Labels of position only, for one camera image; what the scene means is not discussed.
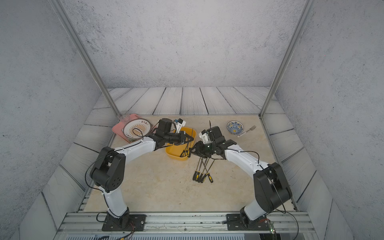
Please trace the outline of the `file tool black yellow handle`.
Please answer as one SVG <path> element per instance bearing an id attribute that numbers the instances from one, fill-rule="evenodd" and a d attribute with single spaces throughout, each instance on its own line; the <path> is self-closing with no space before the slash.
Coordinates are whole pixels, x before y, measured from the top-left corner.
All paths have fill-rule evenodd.
<path id="1" fill-rule="evenodd" d="M 180 158 L 185 158 L 189 155 L 189 145 L 190 145 L 190 143 L 187 143 L 186 147 L 184 148 L 184 150 L 180 154 Z"/>

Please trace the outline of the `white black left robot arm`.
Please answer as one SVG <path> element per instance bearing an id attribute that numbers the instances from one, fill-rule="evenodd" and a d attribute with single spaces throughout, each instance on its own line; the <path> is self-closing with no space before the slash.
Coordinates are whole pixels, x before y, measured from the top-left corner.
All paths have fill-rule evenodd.
<path id="1" fill-rule="evenodd" d="M 115 219 L 129 214 L 129 208 L 123 199 L 120 188 L 124 180 L 127 163 L 158 149 L 188 144 L 193 140 L 192 136 L 181 131 L 180 133 L 165 133 L 159 136 L 152 134 L 135 143 L 116 149 L 104 147 L 96 161 L 91 165 L 89 174 L 97 186 L 97 190 L 102 192 L 108 207 L 107 213 Z"/>

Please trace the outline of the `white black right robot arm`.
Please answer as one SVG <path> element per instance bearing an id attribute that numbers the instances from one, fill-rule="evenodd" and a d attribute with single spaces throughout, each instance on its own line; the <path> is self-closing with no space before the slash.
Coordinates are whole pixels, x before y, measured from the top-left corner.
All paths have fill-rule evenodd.
<path id="1" fill-rule="evenodd" d="M 199 141 L 189 149 L 189 155 L 203 159 L 210 159 L 213 155 L 221 156 L 253 179 L 255 199 L 240 210 L 247 224 L 273 212 L 293 196 L 283 168 L 278 163 L 265 163 L 259 155 L 254 157 L 252 153 L 256 154 L 255 151 L 243 150 L 233 140 L 206 144 Z"/>

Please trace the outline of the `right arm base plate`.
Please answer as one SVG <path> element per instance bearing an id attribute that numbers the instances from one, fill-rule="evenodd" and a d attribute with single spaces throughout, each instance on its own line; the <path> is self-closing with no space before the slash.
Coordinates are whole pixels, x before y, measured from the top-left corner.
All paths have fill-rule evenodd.
<path id="1" fill-rule="evenodd" d="M 245 213 L 227 214 L 222 222 L 228 231 L 270 231 L 269 220 L 262 215 L 255 220 L 250 220 Z"/>

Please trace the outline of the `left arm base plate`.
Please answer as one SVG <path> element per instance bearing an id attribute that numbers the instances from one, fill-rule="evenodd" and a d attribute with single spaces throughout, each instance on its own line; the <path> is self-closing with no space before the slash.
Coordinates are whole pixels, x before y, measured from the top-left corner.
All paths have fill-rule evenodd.
<path id="1" fill-rule="evenodd" d="M 103 232 L 142 232 L 146 222 L 147 215 L 130 214 L 129 209 L 119 218 L 107 212 Z"/>

